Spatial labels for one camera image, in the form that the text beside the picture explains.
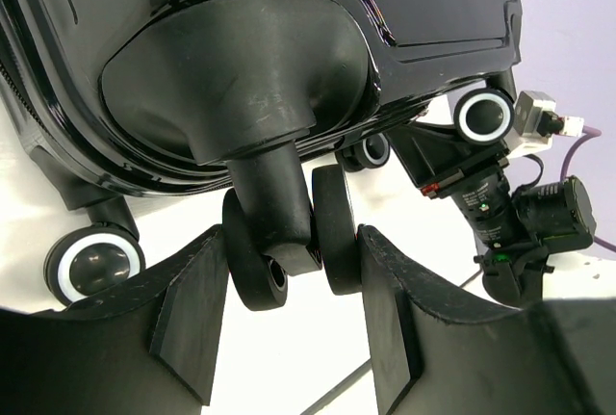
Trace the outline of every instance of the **caster wheel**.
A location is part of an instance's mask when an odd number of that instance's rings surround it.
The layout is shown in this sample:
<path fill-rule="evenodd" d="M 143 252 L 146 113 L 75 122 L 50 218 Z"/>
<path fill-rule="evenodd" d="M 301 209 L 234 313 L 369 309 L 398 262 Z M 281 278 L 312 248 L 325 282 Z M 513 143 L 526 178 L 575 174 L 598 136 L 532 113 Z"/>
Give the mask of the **caster wheel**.
<path fill-rule="evenodd" d="M 389 161 L 391 147 L 383 134 L 376 134 L 336 152 L 336 160 L 346 172 L 384 167 Z"/>
<path fill-rule="evenodd" d="M 361 292 L 361 262 L 345 171 L 340 165 L 312 171 L 315 226 L 329 287 L 334 295 Z"/>
<path fill-rule="evenodd" d="M 504 138 L 513 126 L 513 102 L 499 90 L 470 91 L 458 101 L 453 123 L 468 143 L 489 145 Z"/>
<path fill-rule="evenodd" d="M 68 306 L 102 292 L 145 269 L 137 241 L 126 231 L 92 226 L 61 238 L 44 264 L 47 288 Z"/>
<path fill-rule="evenodd" d="M 252 242 L 244 211 L 234 189 L 222 202 L 222 234 L 231 278 L 251 311 L 268 311 L 287 302 L 287 273 Z"/>

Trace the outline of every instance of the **black wheel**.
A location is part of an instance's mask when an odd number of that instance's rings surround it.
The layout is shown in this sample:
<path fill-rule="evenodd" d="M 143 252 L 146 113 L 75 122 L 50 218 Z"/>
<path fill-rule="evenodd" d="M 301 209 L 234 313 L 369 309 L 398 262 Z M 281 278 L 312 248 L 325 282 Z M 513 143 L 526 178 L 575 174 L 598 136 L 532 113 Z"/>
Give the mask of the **black wheel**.
<path fill-rule="evenodd" d="M 315 226 L 323 266 L 334 295 L 361 292 L 361 263 L 345 171 L 340 165 L 312 171 Z"/>
<path fill-rule="evenodd" d="M 336 152 L 336 160 L 346 172 L 384 167 L 389 161 L 391 147 L 383 134 L 375 134 L 359 143 Z"/>
<path fill-rule="evenodd" d="M 287 273 L 252 242 L 234 189 L 226 193 L 222 202 L 222 233 L 231 278 L 244 305 L 251 311 L 284 306 L 289 289 Z"/>
<path fill-rule="evenodd" d="M 453 110 L 453 123 L 469 143 L 489 145 L 513 126 L 513 102 L 502 91 L 485 88 L 467 92 Z"/>
<path fill-rule="evenodd" d="M 128 232 L 92 226 L 71 232 L 53 245 L 43 274 L 54 297 L 68 306 L 144 269 L 143 251 Z"/>

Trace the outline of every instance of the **light purple wall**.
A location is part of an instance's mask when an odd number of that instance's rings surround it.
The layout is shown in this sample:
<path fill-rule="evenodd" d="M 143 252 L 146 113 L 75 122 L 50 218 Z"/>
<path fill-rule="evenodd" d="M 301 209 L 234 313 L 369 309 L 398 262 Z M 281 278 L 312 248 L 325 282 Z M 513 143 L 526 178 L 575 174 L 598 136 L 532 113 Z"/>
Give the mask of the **light purple wall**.
<path fill-rule="evenodd" d="M 584 145 L 571 171 L 583 179 L 594 205 L 598 235 L 616 241 L 616 0 L 522 0 L 522 57 L 514 69 L 518 90 L 545 91 L 561 115 L 581 116 L 603 136 Z M 559 138 L 541 157 L 542 182 L 557 179 L 573 140 Z M 514 163 L 512 184 L 535 168 Z M 604 251 L 594 246 L 592 253 Z"/>

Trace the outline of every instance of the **purple cable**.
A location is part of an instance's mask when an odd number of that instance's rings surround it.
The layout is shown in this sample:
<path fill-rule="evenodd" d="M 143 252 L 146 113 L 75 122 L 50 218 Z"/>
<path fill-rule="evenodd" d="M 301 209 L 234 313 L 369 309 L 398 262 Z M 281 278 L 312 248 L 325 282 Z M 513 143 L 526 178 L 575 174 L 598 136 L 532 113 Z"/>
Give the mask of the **purple cable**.
<path fill-rule="evenodd" d="M 574 158 L 574 155 L 578 151 L 580 147 L 582 147 L 585 143 L 590 141 L 591 139 L 598 138 L 602 132 L 599 129 L 591 128 L 590 126 L 584 126 L 582 129 L 582 133 L 584 134 L 581 138 L 579 138 L 576 143 L 572 145 L 572 147 L 565 155 L 565 160 L 562 162 L 562 168 L 560 169 L 560 180 L 564 181 L 567 179 L 567 174 L 569 172 L 569 165 L 571 164 L 571 160 Z M 598 246 L 602 246 L 605 249 L 608 249 L 614 253 L 616 253 L 616 245 L 611 244 L 610 242 L 605 241 L 599 237 L 595 237 L 595 243 Z"/>

